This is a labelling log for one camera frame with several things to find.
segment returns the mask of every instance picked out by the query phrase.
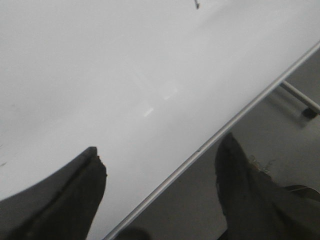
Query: metal rod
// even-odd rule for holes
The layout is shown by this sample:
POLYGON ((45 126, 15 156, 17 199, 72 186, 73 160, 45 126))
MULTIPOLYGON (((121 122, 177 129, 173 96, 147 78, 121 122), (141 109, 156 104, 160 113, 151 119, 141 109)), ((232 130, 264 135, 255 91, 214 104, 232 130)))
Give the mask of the metal rod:
POLYGON ((298 100, 303 102, 305 105, 307 105, 310 109, 312 109, 315 113, 320 115, 320 106, 313 101, 311 98, 300 92, 298 89, 296 89, 294 86, 292 86, 287 81, 283 81, 283 83, 280 84, 281 87, 283 87, 287 92, 289 92, 291 95, 296 97, 298 100))

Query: white surface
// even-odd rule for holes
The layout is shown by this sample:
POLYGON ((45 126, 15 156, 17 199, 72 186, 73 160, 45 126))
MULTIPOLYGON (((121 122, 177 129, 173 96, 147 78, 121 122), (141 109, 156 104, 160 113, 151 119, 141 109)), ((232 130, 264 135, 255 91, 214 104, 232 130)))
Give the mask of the white surface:
POLYGON ((100 240, 320 40, 319 0, 200 4, 0 1, 0 198, 97 146, 100 240))

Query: metal edge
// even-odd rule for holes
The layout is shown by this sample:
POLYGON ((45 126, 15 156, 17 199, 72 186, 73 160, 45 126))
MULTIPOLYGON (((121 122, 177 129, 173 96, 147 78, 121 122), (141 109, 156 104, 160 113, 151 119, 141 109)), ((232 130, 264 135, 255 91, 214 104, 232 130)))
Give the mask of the metal edge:
POLYGON ((218 132, 206 141, 194 154, 192 154, 180 167, 178 167, 166 180, 164 180, 144 201, 142 201, 127 217, 125 217, 102 240, 112 240, 122 229, 128 226, 144 209, 146 209, 166 188, 183 174, 199 157, 201 157, 221 136, 234 126, 254 106, 270 94, 282 81, 302 65, 312 54, 320 49, 320 41, 311 47, 302 57, 295 61, 283 74, 274 80, 262 93, 247 104, 238 114, 228 121, 218 132))

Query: gray floor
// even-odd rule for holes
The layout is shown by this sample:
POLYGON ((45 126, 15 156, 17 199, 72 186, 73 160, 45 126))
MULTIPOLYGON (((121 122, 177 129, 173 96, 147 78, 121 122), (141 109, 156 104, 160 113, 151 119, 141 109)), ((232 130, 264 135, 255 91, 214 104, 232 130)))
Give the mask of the gray floor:
MULTIPOLYGON (((287 80, 320 104, 320 52, 287 80)), ((281 186, 302 184, 320 190, 320 116, 301 115, 304 104, 281 87, 232 129, 248 158, 270 165, 281 186)), ((214 145, 130 227, 146 229, 153 240, 215 240, 226 229, 215 189, 214 145)))

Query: floor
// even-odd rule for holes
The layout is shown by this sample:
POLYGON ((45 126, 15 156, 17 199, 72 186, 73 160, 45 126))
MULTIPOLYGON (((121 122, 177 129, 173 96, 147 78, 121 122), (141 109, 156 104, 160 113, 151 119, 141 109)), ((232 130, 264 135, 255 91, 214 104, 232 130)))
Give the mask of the floor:
MULTIPOLYGON (((320 51, 287 81, 320 104, 320 51)), ((281 186, 320 190, 320 116, 302 116, 306 106, 278 87, 230 131, 247 157, 266 167, 281 186)), ((215 188, 209 149, 130 225, 153 240, 216 240, 226 229, 215 188)))

